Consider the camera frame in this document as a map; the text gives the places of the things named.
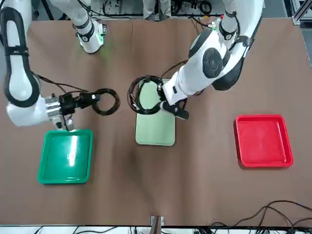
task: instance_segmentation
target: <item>plastic tray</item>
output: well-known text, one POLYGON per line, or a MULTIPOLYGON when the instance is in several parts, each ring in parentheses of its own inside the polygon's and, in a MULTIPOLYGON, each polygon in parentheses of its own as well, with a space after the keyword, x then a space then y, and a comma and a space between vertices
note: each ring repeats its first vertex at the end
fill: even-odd
POLYGON ((240 115, 235 121, 238 157, 245 167, 290 167, 293 155, 281 115, 240 115))
POLYGON ((93 133, 89 129, 46 133, 38 182, 85 183, 90 174, 93 133))

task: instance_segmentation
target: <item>wire bundle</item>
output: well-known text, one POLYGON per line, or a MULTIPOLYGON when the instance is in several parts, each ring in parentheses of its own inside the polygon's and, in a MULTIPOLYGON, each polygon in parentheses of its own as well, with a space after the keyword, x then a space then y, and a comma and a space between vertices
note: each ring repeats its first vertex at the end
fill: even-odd
MULTIPOLYGON (((43 76, 40 76, 38 74, 34 74, 34 76, 38 77, 39 79, 41 79, 42 81, 44 82, 47 82, 49 84, 54 84, 56 85, 58 88, 60 88, 63 92, 64 92, 64 95, 66 94, 72 94, 72 93, 89 93, 88 90, 86 89, 81 89, 81 88, 78 88, 78 87, 75 87, 73 85, 70 85, 70 84, 65 84, 65 83, 59 83, 59 82, 54 82, 48 78, 45 78, 43 76), (67 86, 67 87, 70 87, 70 88, 73 88, 73 89, 76 89, 76 90, 73 90, 73 91, 69 91, 69 92, 66 92, 66 90, 62 87, 62 86, 67 86)), ((118 94, 112 90, 112 89, 109 89, 109 88, 102 88, 102 89, 98 89, 96 90, 95 92, 93 92, 94 94, 100 94, 100 95, 103 95, 103 94, 110 94, 113 96, 113 98, 115 99, 115 102, 113 104, 113 106, 107 110, 107 111, 102 111, 99 109, 98 105, 96 103, 92 104, 92 109, 98 113, 99 115, 101 116, 108 116, 108 115, 111 115, 113 113, 115 113, 117 111, 117 109, 119 108, 120 106, 120 99, 119 99, 119 96, 118 94)))
MULTIPOLYGON (((307 220, 312 220, 312 217, 307 217, 307 218, 303 218, 303 219, 297 220, 296 222, 292 222, 286 215, 284 215, 284 214, 281 213, 279 210, 277 210, 277 209, 275 209, 275 208, 273 208, 273 207, 271 206, 272 204, 275 204, 275 203, 290 203, 290 204, 297 205, 297 206, 299 206, 299 207, 302 207, 302 208, 304 208, 304 209, 306 209, 306 210, 312 212, 312 208, 307 207, 307 206, 304 206, 304 205, 301 205, 301 204, 299 204, 299 203, 297 203, 297 202, 288 201, 288 200, 275 200, 275 201, 270 202, 268 205, 261 207, 261 209, 260 209, 259 211, 257 211, 254 215, 252 215, 252 216, 250 216, 250 217, 248 217, 248 218, 243 218, 243 219, 239 220, 237 223, 235 223, 235 224, 232 225, 232 226, 227 226, 226 224, 224 224, 224 223, 222 223, 222 222, 214 222, 214 223, 212 223, 212 224, 210 225, 210 228, 214 229, 214 226, 217 225, 217 226, 216 226, 216 229, 215 229, 214 232, 211 232, 211 230, 210 230, 210 232, 211 232, 212 234, 215 234, 215 233, 217 232, 217 230, 219 230, 219 229, 231 229, 231 228, 235 228, 235 227, 237 227, 240 223, 257 217, 263 210, 264 210, 264 212, 263 212, 263 214, 262 214, 262 218, 261 218, 261 220, 260 220, 258 226, 256 227, 257 231, 256 231, 255 234, 264 234, 265 231, 270 232, 270 230, 272 230, 272 229, 270 229, 270 227, 262 227, 262 223, 263 223, 263 221, 264 221, 264 218, 265 218, 265 215, 266 215, 268 209, 273 210, 273 211, 275 211, 276 213, 278 213, 279 215, 281 215, 281 216, 286 220, 286 222, 287 222, 288 224, 290 224, 290 228, 287 230, 286 234, 294 234, 295 231, 296 231, 296 228, 295 228, 295 227, 296 227, 296 225, 299 224, 300 222, 307 221, 307 220)), ((309 229, 301 229, 301 230, 306 231, 306 232, 309 232, 310 234, 312 234, 312 233, 310 232, 309 229)))
POLYGON ((142 91, 143 86, 148 83, 148 82, 153 82, 157 85, 157 91, 160 91, 162 85, 164 84, 162 79, 156 76, 143 76, 136 78, 130 85, 128 94, 127 94, 127 99, 128 99, 128 104, 130 108, 142 115, 153 115, 157 113, 160 110, 159 104, 164 101, 165 99, 160 97, 160 102, 158 102, 155 106, 153 106, 151 109, 144 109, 141 105, 140 102, 140 94, 142 91))

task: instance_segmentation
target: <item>black cable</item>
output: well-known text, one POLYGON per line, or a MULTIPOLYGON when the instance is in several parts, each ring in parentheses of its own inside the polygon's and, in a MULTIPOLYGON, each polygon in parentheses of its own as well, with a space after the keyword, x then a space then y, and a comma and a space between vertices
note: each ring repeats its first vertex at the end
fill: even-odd
POLYGON ((2 0, 1 3, 0 3, 0 10, 1 10, 1 7, 3 6, 3 4, 4 4, 4 1, 5 0, 2 0))
POLYGON ((47 83, 50 83, 50 84, 54 84, 56 85, 57 87, 59 87, 64 93, 66 93, 66 91, 64 90, 64 88, 62 88, 62 86, 67 86, 67 87, 70 87, 70 88, 73 88, 73 89, 77 89, 77 90, 80 90, 82 92, 87 92, 87 90, 85 89, 81 89, 81 88, 78 88, 78 87, 75 87, 73 85, 70 85, 70 84, 65 84, 65 83, 60 83, 60 82, 54 82, 46 77, 43 77, 39 74, 34 74, 35 76, 37 76, 39 79, 41 79, 42 81, 44 82, 47 82, 47 83))
POLYGON ((194 20, 196 23, 200 24, 202 27, 208 27, 208 25, 207 25, 207 24, 202 23, 202 22, 200 21, 200 19, 199 19, 199 18, 198 18, 198 19, 196 19, 194 16, 190 16, 190 17, 189 17, 189 19, 194 20))
POLYGON ((136 113, 142 114, 142 115, 153 115, 156 114, 160 110, 159 104, 164 101, 160 100, 159 103, 157 103, 154 107, 151 109, 144 109, 141 105, 140 102, 140 94, 143 86, 148 83, 148 82, 153 82, 157 85, 157 87, 163 85, 163 81, 161 78, 156 77, 156 76, 143 76, 136 78, 130 85, 128 94, 127 94, 127 99, 128 99, 128 104, 129 107, 136 113))
MULTIPOLYGON (((236 34, 236 39, 240 36, 240 23, 238 21, 236 12, 234 12, 234 18, 236 20, 236 24, 237 24, 237 34, 236 34)), ((232 50, 234 48, 234 46, 237 44, 237 40, 235 39, 234 43, 230 46, 229 50, 232 50)))
POLYGON ((74 230, 73 234, 75 234, 75 232, 78 230, 78 228, 80 228, 80 226, 76 227, 76 229, 74 230))
POLYGON ((201 26, 201 29, 204 31, 204 26, 202 25, 202 24, 200 24, 200 26, 201 26))
MULTIPOLYGON (((272 204, 275 204, 275 203, 284 203, 284 202, 286 202, 286 203, 291 203, 291 204, 300 206, 300 207, 302 207, 302 208, 304 208, 304 209, 307 209, 307 210, 309 210, 309 211, 312 211, 312 209, 311 209, 310 207, 301 205, 301 204, 299 204, 299 203, 297 203, 297 202, 294 202, 294 201, 288 201, 288 200, 276 200, 276 201, 272 201, 272 202, 270 202, 267 206, 271 206, 272 204)), ((260 223, 259 223, 259 226, 261 226, 261 224, 262 224, 262 222, 263 222, 263 219, 264 219, 264 217, 262 217, 262 219, 261 219, 261 221, 260 221, 260 223)))
MULTIPOLYGON (((54 82, 54 81, 52 81, 52 80, 50 80, 48 78, 45 78, 43 76, 40 76, 38 74, 34 74, 34 75, 37 76, 39 79, 47 82, 47 83, 56 85, 57 87, 59 87, 64 92, 64 95, 73 94, 73 93, 89 93, 90 92, 90 91, 88 91, 86 89, 81 89, 81 88, 78 88, 78 87, 70 85, 70 84, 54 82), (71 88, 74 88, 76 90, 72 90, 72 91, 66 92, 63 89, 62 86, 71 87, 71 88)), ((113 89, 109 89, 109 88, 98 89, 98 90, 96 90, 94 92, 94 94, 99 94, 99 95, 110 94, 115 99, 115 102, 114 102, 113 106, 109 110, 107 110, 107 111, 100 110, 98 105, 97 105, 97 103, 92 104, 92 109, 96 113, 98 113, 101 116, 109 116, 109 115, 115 113, 118 110, 118 108, 120 106, 120 98, 119 98, 118 94, 113 89)), ((63 120, 64 120, 65 128, 68 130, 68 127, 67 127, 66 120, 65 120, 64 116, 63 116, 63 120)))
POLYGON ((213 222, 212 224, 210 224, 210 226, 214 226, 215 224, 221 224, 222 226, 226 226, 226 224, 222 222, 213 222))
MULTIPOLYGON (((269 203, 268 205, 266 205, 266 206, 263 206, 263 207, 262 207, 259 211, 257 211, 254 215, 252 215, 252 216, 250 216, 250 217, 248 217, 248 218, 243 218, 243 219, 239 220, 237 223, 235 223, 235 224, 232 225, 232 226, 224 226, 225 224, 224 224, 224 223, 221 223, 221 222, 214 222, 214 223, 212 223, 212 225, 217 224, 217 223, 223 225, 223 227, 217 227, 214 233, 216 233, 216 231, 217 231, 218 229, 225 229, 225 228, 226 228, 226 229, 230 229, 230 228, 236 227, 238 224, 240 224, 240 223, 243 222, 243 221, 246 221, 246 220, 250 220, 250 219, 255 218, 256 216, 259 215, 259 213, 260 213, 262 210, 264 210, 263 215, 262 215, 262 218, 261 218, 261 220, 260 220, 260 222, 259 222, 259 225, 258 225, 258 227, 260 228, 261 225, 262 225, 262 222, 263 222, 263 220, 264 220, 264 217, 265 217, 265 215, 266 215, 266 211, 267 211, 268 209, 271 209, 271 210, 277 212, 278 214, 280 214, 284 219, 286 219, 286 220, 290 223, 291 228, 289 229, 289 231, 287 232, 287 234, 294 234, 294 228, 295 228, 295 226, 296 226, 298 223, 303 222, 303 221, 306 221, 306 220, 312 220, 312 217, 308 217, 308 218, 300 219, 300 220, 296 221, 295 223, 292 223, 292 222, 289 220, 289 218, 287 218, 283 213, 281 213, 279 210, 277 210, 277 209, 275 209, 275 208, 273 208, 273 207, 270 206, 270 205, 272 205, 272 204, 275 204, 275 203, 282 203, 282 202, 291 203, 291 204, 297 205, 297 206, 299 206, 299 207, 302 207, 302 208, 307 209, 307 210, 309 210, 309 211, 312 212, 312 208, 307 207, 307 206, 304 206, 304 205, 301 205, 300 203, 293 202, 293 201, 289 201, 289 200, 276 200, 276 201, 270 202, 270 203, 269 203)), ((258 229, 258 230, 256 231, 255 234, 260 234, 260 233, 261 233, 261 234, 264 234, 264 232, 267 231, 267 230, 269 231, 269 229, 268 229, 267 227, 264 228, 264 229, 258 229)))
POLYGON ((181 64, 187 63, 187 61, 188 61, 188 59, 183 60, 183 61, 178 62, 177 64, 173 65, 172 67, 170 67, 167 71, 165 71, 165 72, 161 75, 161 78, 163 78, 163 77, 164 77, 168 72, 170 72, 172 69, 178 67, 178 66, 181 65, 181 64))
POLYGON ((200 4, 199 4, 199 10, 201 11, 201 13, 203 13, 203 14, 205 14, 205 15, 209 15, 209 14, 212 12, 213 7, 211 6, 211 3, 210 3, 209 1, 204 0, 204 1, 200 2, 200 4), (203 5, 208 5, 209 10, 206 11, 206 10, 204 9, 204 6, 203 6, 203 5))
POLYGON ((34 234, 38 234, 38 232, 39 232, 42 228, 43 228, 43 226, 41 226, 40 228, 38 228, 38 229, 34 232, 34 234))
POLYGON ((75 234, 81 234, 81 233, 99 233, 99 234, 102 234, 102 233, 106 233, 106 232, 108 232, 108 231, 110 231, 110 230, 112 230, 112 229, 115 229, 115 228, 117 228, 117 227, 112 227, 112 228, 107 229, 107 230, 102 231, 102 232, 89 230, 89 231, 81 231, 81 232, 78 232, 78 233, 75 233, 75 234))
POLYGON ((49 17, 49 20, 54 20, 54 17, 52 15, 52 12, 51 12, 51 10, 49 8, 49 5, 48 5, 47 1, 46 0, 41 0, 41 3, 42 3, 42 5, 43 5, 43 7, 45 9, 45 12, 47 13, 47 15, 49 17))

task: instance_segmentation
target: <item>metal frame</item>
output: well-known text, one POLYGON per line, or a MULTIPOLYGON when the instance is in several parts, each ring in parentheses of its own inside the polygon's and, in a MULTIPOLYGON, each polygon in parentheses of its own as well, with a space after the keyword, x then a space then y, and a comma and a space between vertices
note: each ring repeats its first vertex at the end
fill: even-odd
POLYGON ((305 0, 304 3, 296 11, 295 15, 292 17, 294 25, 300 25, 300 19, 307 13, 307 11, 312 6, 312 0, 305 0))

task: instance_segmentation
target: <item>tray rim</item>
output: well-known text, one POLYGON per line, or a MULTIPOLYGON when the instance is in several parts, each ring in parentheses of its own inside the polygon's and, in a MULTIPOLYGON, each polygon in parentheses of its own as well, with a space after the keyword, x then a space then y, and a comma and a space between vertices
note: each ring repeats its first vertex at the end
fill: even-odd
POLYGON ((90 129, 78 129, 78 130, 72 130, 70 132, 66 130, 49 130, 43 140, 43 145, 42 145, 42 150, 41 150, 41 156, 40 156, 40 164, 39 164, 39 169, 38 169, 38 174, 37 174, 37 180, 40 184, 82 184, 87 182, 90 176, 90 168, 91 168, 91 158, 92 158, 92 145, 93 145, 93 132, 90 129), (42 179, 41 177, 41 172, 43 167, 41 166, 44 160, 43 152, 45 145, 47 144, 47 137, 49 134, 52 133, 58 133, 58 134, 68 134, 68 133, 77 133, 77 132, 85 132, 88 133, 90 136, 90 142, 89 142, 89 155, 88 155, 88 164, 87 164, 87 173, 86 177, 80 178, 80 179, 68 179, 68 180, 59 180, 59 179, 54 179, 54 180, 45 180, 42 179))
POLYGON ((288 168, 288 167, 291 167, 293 165, 293 153, 292 153, 292 149, 291 149, 291 145, 290 145, 290 140, 289 140, 289 136, 288 136, 288 131, 287 131, 287 128, 286 128, 286 123, 285 123, 285 120, 283 118, 282 115, 280 114, 256 114, 256 115, 238 115, 235 119, 235 131, 236 131, 236 136, 235 138, 237 139, 237 143, 238 143, 238 146, 236 145, 236 148, 238 147, 238 151, 239 151, 239 159, 240 159, 240 162, 245 166, 245 167, 281 167, 281 168, 288 168), (240 138, 238 137, 238 133, 239 133, 239 127, 238 127, 238 124, 239 124, 239 120, 241 118, 276 118, 276 119, 279 119, 281 121, 281 123, 283 124, 283 128, 285 130, 285 134, 286 134, 286 143, 287 144, 287 148, 288 148, 288 151, 289 151, 289 154, 290 154, 290 162, 275 162, 275 163, 271 163, 271 164, 267 164, 267 163, 246 163, 244 160, 243 160, 243 157, 242 157, 242 151, 241 151, 241 148, 239 147, 240 145, 240 138))

